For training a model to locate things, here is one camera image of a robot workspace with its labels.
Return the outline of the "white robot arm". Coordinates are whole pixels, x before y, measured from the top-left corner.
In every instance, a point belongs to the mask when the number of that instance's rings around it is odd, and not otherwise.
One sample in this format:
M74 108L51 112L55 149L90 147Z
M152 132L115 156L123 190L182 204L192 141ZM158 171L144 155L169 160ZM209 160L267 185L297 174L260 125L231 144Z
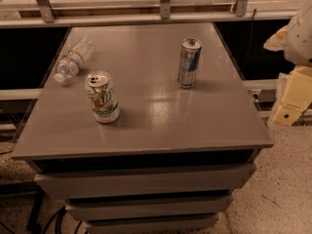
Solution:
M289 24L279 29L263 45L269 51L283 51L294 64L273 122L291 126L312 103L312 0L307 0Z

